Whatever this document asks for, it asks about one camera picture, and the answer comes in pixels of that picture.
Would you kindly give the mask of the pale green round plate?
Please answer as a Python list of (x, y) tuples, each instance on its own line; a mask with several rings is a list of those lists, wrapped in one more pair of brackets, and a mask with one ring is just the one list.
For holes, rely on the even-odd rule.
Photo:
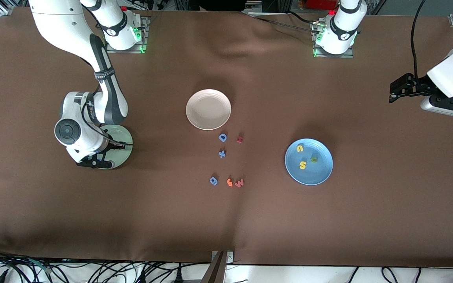
[(113, 143), (106, 153), (106, 159), (114, 162), (114, 168), (121, 166), (130, 157), (133, 150), (133, 137), (122, 125), (104, 125), (101, 129)]

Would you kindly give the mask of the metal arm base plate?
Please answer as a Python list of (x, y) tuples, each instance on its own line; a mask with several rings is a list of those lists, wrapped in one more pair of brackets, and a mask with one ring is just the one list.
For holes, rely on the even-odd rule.
[(312, 34), (312, 43), (313, 43), (313, 56), (314, 57), (325, 57), (330, 59), (352, 59), (354, 57), (354, 52), (352, 47), (349, 47), (347, 51), (343, 54), (331, 54), (326, 52), (320, 45), (318, 45), (318, 39), (321, 38), (322, 31), (324, 27), (318, 24), (309, 24), (311, 27)]
[(115, 41), (115, 46), (107, 41), (109, 53), (145, 53), (149, 39), (151, 18), (135, 15), (131, 24), (127, 24), (122, 39)]

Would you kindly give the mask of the small metal table bracket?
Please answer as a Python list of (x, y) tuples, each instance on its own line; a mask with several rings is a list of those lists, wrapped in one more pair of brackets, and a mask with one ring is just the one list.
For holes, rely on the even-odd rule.
[[(211, 262), (214, 260), (218, 252), (219, 251), (212, 251)], [(234, 251), (225, 251), (225, 262), (227, 265), (232, 265), (234, 263)]]

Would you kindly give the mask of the brown table cloth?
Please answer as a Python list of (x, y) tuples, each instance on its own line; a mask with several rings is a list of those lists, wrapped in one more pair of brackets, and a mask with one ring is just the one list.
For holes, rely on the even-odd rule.
[[(110, 54), (134, 149), (106, 171), (78, 167), (53, 130), (68, 92), (95, 90), (92, 68), (14, 9), (0, 19), (0, 253), (453, 267), (453, 117), (388, 102), (412, 70), (412, 21), (365, 17), (354, 57), (328, 59), (308, 33), (242, 13), (153, 13), (146, 53)], [(219, 129), (186, 117), (205, 89), (232, 104)], [(332, 154), (322, 184), (286, 170), (303, 138)]]

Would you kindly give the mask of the cream white round plate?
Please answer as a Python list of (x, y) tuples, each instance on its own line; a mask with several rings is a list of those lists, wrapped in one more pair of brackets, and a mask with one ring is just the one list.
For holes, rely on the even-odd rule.
[(230, 118), (232, 104), (221, 91), (205, 89), (194, 93), (186, 104), (186, 117), (201, 130), (215, 130)]

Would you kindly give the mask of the dark metal post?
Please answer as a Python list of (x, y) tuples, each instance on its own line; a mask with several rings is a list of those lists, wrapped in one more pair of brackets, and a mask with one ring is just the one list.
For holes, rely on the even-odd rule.
[(226, 251), (217, 252), (200, 283), (224, 283), (227, 259)]

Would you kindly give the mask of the red box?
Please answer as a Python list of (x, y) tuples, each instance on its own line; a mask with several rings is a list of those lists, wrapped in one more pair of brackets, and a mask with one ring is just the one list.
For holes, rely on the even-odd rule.
[(315, 10), (334, 10), (338, 0), (306, 0), (305, 7)]

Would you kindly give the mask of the blue round plate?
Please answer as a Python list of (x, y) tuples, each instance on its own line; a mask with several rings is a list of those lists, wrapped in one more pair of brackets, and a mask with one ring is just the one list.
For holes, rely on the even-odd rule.
[[(303, 152), (297, 152), (297, 145), (304, 146)], [(311, 163), (311, 156), (317, 156), (319, 161)], [(307, 161), (307, 168), (299, 168), (301, 161)], [(286, 150), (284, 163), (288, 174), (303, 185), (319, 185), (325, 182), (333, 171), (333, 158), (329, 149), (320, 141), (303, 138), (294, 141)]]

